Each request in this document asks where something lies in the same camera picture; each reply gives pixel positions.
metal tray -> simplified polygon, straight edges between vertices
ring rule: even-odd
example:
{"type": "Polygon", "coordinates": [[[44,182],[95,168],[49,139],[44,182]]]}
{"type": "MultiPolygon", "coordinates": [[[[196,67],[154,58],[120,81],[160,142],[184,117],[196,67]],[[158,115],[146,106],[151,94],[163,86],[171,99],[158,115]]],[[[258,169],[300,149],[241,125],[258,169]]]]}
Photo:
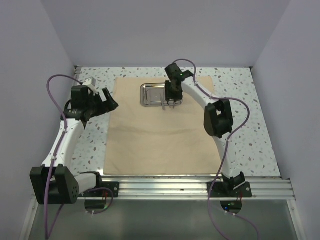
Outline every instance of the metal tray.
{"type": "Polygon", "coordinates": [[[140,87],[140,104],[144,107],[179,106],[182,100],[166,102],[164,83],[145,83],[140,87]]]}

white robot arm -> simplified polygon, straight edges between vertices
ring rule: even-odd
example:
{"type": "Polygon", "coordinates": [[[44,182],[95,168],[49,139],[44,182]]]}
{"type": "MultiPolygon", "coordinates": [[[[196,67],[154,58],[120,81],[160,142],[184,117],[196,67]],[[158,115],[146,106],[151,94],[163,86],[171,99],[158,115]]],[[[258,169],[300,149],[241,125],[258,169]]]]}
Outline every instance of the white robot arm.
{"type": "Polygon", "coordinates": [[[53,160],[48,204],[73,204],[77,201],[79,194],[101,187],[102,179],[98,172],[84,172],[73,176],[69,170],[76,144],[89,119],[109,113],[119,106],[107,88],[102,89],[106,97],[106,101],[102,101],[95,85],[96,80],[91,77],[82,85],[72,87],[71,100],[67,102],[63,111],[66,121],[61,121],[57,138],[47,158],[40,167],[33,167],[30,172],[39,204],[45,202],[46,183],[53,160]]]}
{"type": "Polygon", "coordinates": [[[232,166],[232,161],[236,161],[235,151],[232,149],[226,152],[227,139],[232,132],[234,124],[230,101],[215,96],[199,82],[195,82],[190,71],[182,72],[174,62],[165,68],[169,78],[165,81],[165,100],[181,101],[183,92],[190,95],[204,110],[204,129],[213,137],[218,148],[222,165],[222,178],[224,188],[230,193],[246,183],[244,174],[232,166]]]}
{"type": "MultiPolygon", "coordinates": [[[[206,106],[208,104],[214,104],[217,103],[219,100],[211,99],[210,97],[204,95],[198,87],[196,87],[195,83],[193,82],[192,78],[189,77],[185,81],[182,82],[182,91],[186,94],[190,95],[202,108],[205,110],[206,106]]],[[[206,91],[209,95],[218,98],[214,94],[212,94],[209,90],[207,90],[204,86],[202,86],[199,82],[198,85],[206,91]]],[[[225,150],[226,150],[226,137],[227,134],[224,136],[224,138],[219,138],[217,136],[213,136],[213,140],[215,141],[215,144],[217,146],[220,159],[223,158],[225,150]]],[[[232,167],[231,162],[236,161],[237,156],[234,154],[235,151],[232,151],[231,147],[229,146],[229,151],[226,153],[226,157],[222,166],[222,173],[227,178],[236,177],[240,174],[240,170],[232,167]]]]}

purple cable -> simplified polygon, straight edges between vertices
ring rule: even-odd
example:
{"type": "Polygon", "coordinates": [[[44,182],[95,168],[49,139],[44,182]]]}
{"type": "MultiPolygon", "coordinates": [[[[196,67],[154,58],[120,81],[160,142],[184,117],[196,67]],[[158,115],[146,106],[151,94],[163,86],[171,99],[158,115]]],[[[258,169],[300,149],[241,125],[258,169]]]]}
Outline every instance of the purple cable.
{"type": "Polygon", "coordinates": [[[103,210],[95,211],[95,212],[92,211],[91,214],[96,215],[96,214],[101,214],[101,213],[107,211],[109,209],[109,207],[111,206],[112,202],[114,201],[114,193],[109,188],[106,188],[106,187],[93,188],[93,189],[88,190],[87,192],[90,193],[90,192],[102,191],[102,190],[108,191],[111,194],[111,201],[110,201],[109,205],[107,207],[105,207],[103,210]]]}
{"type": "MultiPolygon", "coordinates": [[[[177,60],[175,60],[173,63],[176,63],[176,62],[178,62],[178,61],[185,61],[185,62],[191,63],[191,64],[193,65],[193,68],[194,68],[193,82],[194,82],[194,84],[197,86],[197,88],[198,88],[204,95],[206,95],[207,97],[209,97],[209,98],[211,98],[211,99],[214,99],[214,100],[224,100],[224,99],[227,99],[227,100],[237,101],[237,102],[243,104],[243,105],[245,106],[246,110],[247,110],[247,117],[245,118],[245,120],[243,121],[243,123],[240,124],[240,126],[238,126],[234,131],[232,131],[232,132],[230,133],[230,135],[226,138],[225,150],[224,150],[223,158],[222,158],[222,160],[221,160],[221,165],[220,165],[220,167],[219,167],[219,169],[218,169],[218,172],[216,173],[216,175],[215,175],[215,177],[214,177],[214,179],[213,179],[213,181],[212,181],[212,184],[211,184],[211,186],[210,186],[210,188],[209,188],[209,192],[208,192],[207,207],[208,207],[208,213],[209,213],[209,217],[210,217],[210,219],[211,219],[211,222],[212,222],[213,226],[215,227],[215,229],[219,232],[219,234],[220,234],[221,236],[223,236],[223,237],[224,237],[225,239],[227,239],[227,240],[230,240],[230,238],[228,238],[228,237],[226,236],[226,234],[217,226],[217,224],[216,224],[216,222],[215,222],[215,220],[214,220],[214,218],[213,218],[213,215],[212,215],[212,213],[211,213],[211,212],[212,212],[212,209],[211,209],[211,204],[210,204],[210,196],[211,196],[211,192],[212,192],[212,190],[213,190],[213,187],[214,187],[214,185],[215,185],[215,183],[216,183],[216,181],[217,181],[218,175],[219,175],[220,172],[221,172],[222,166],[224,165],[224,162],[225,162],[225,159],[226,159],[226,156],[227,156],[227,152],[228,152],[228,147],[229,147],[229,139],[232,137],[233,134],[235,134],[239,129],[241,129],[241,128],[248,122],[249,117],[250,117],[250,109],[249,109],[249,106],[248,106],[244,101],[242,101],[241,99],[234,98],[234,97],[214,97],[214,96],[211,96],[211,94],[207,93],[204,89],[202,89],[202,88],[198,85],[198,83],[197,83],[197,81],[196,81],[196,73],[197,73],[197,67],[196,67],[196,65],[195,65],[192,61],[190,61],[190,60],[188,60],[188,59],[184,59],[184,58],[177,59],[177,60]]],[[[235,216],[236,216],[237,218],[240,218],[240,219],[246,221],[247,223],[249,223],[249,224],[255,229],[256,234],[257,234],[257,239],[260,240],[260,232],[259,232],[257,226],[256,226],[252,221],[250,221],[249,219],[247,219],[247,218],[245,218],[245,217],[243,217],[243,216],[239,216],[239,215],[237,215],[237,214],[236,214],[235,216]]]]}
{"type": "Polygon", "coordinates": [[[55,218],[53,220],[53,223],[52,223],[52,226],[48,232],[48,197],[49,197],[49,186],[50,186],[50,180],[51,180],[51,177],[52,177],[52,171],[54,169],[54,165],[55,165],[55,160],[56,160],[56,156],[57,156],[57,152],[59,150],[59,147],[62,143],[62,140],[64,139],[65,135],[66,135],[66,131],[67,131],[67,128],[68,128],[68,123],[67,123],[67,118],[66,118],[66,115],[64,114],[64,111],[61,109],[61,107],[59,106],[59,104],[57,103],[57,101],[54,99],[54,97],[52,96],[51,94],[51,91],[50,91],[50,82],[52,79],[56,78],[56,77],[64,77],[64,78],[68,78],[68,79],[71,79],[73,81],[76,81],[77,83],[81,84],[82,85],[82,82],[80,82],[79,80],[73,78],[73,77],[70,77],[70,76],[67,76],[67,75],[63,75],[63,74],[57,74],[57,75],[53,75],[51,76],[48,81],[46,82],[46,90],[49,94],[49,97],[51,98],[52,102],[54,103],[54,105],[58,108],[62,118],[63,118],[63,121],[64,121],[64,132],[62,132],[61,134],[61,137],[57,143],[57,145],[55,146],[55,149],[53,151],[53,155],[52,155],[52,159],[51,159],[51,164],[50,164],[50,168],[49,168],[49,173],[48,173],[48,178],[46,179],[46,184],[45,184],[45,191],[44,191],[44,234],[45,234],[45,239],[49,239],[50,238],[50,235],[52,233],[52,230],[54,229],[54,226],[55,226],[55,223],[57,221],[57,218],[61,212],[61,209],[63,208],[63,204],[59,207],[58,211],[56,212],[56,215],[55,215],[55,218]]]}

